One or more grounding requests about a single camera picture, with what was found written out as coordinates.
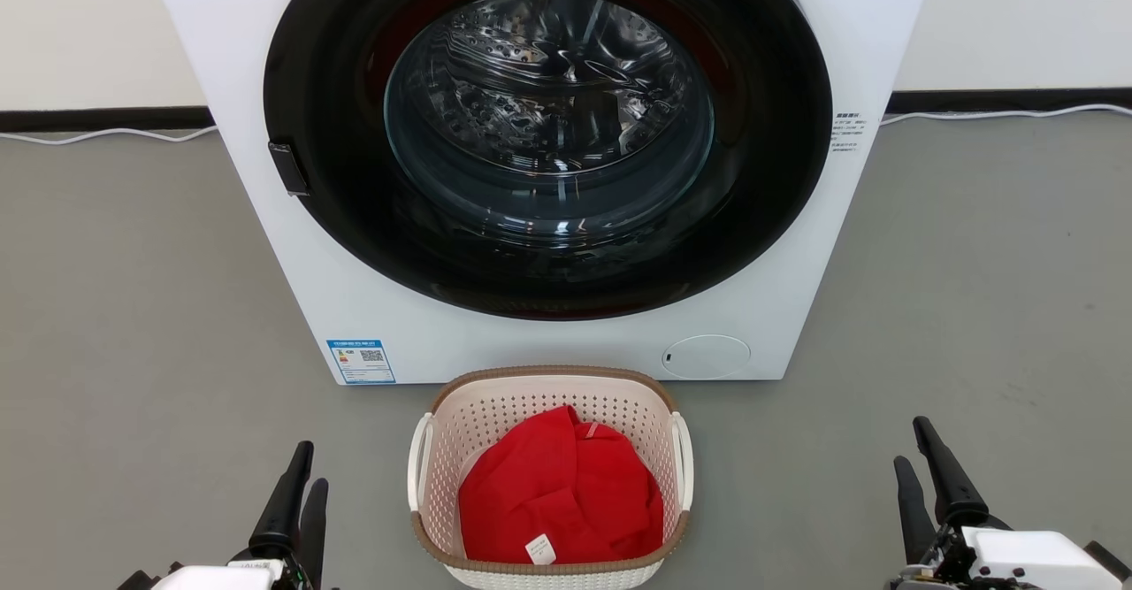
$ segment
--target sticker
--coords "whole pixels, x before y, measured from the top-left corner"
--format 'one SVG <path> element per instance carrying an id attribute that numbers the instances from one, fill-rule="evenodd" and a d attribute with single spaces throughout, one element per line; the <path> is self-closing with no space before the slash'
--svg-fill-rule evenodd
<path id="1" fill-rule="evenodd" d="M 272 571 L 272 580 L 283 579 L 283 562 L 280 559 L 241 559 L 228 562 L 228 567 L 261 567 Z"/>
<path id="2" fill-rule="evenodd" d="M 531 563 L 537 566 L 548 566 L 558 558 L 546 533 L 535 537 L 526 545 L 526 554 L 531 556 Z"/>
<path id="3" fill-rule="evenodd" d="M 838 113 L 833 116 L 833 134 L 830 136 L 830 152 L 857 152 L 868 121 L 860 113 Z"/>
<path id="4" fill-rule="evenodd" d="M 393 369 L 379 340 L 328 340 L 331 353 L 348 385 L 389 384 Z"/>

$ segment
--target red cloth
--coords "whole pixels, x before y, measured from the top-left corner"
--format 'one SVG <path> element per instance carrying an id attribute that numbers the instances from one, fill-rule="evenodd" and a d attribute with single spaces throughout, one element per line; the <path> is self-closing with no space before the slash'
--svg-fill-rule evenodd
<path id="1" fill-rule="evenodd" d="M 529 418 L 486 450 L 460 487 L 469 559 L 530 564 L 546 535 L 556 564 L 632 559 L 663 542 L 657 480 L 623 434 L 572 407 Z"/>

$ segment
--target blue label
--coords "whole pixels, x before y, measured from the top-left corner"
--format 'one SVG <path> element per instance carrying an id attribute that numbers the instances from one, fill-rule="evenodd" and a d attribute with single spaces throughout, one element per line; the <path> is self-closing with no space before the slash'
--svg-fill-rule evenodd
<path id="1" fill-rule="evenodd" d="M 328 340 L 331 356 L 348 385 L 396 383 L 379 340 Z"/>

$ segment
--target white washing machine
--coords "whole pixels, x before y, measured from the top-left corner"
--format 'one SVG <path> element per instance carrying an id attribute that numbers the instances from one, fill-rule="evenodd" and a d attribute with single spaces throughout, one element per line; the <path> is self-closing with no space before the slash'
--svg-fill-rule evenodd
<path id="1" fill-rule="evenodd" d="M 780 379 L 921 0 L 165 0 L 341 384 Z"/>

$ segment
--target warning label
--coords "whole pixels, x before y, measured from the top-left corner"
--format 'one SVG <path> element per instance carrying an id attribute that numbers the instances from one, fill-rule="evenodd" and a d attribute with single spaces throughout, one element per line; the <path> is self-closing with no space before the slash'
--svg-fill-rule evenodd
<path id="1" fill-rule="evenodd" d="M 379 340 L 328 340 L 331 354 L 348 385 L 389 384 L 393 369 Z"/>
<path id="2" fill-rule="evenodd" d="M 868 121 L 860 113 L 838 113 L 833 116 L 833 134 L 830 152 L 857 152 Z"/>

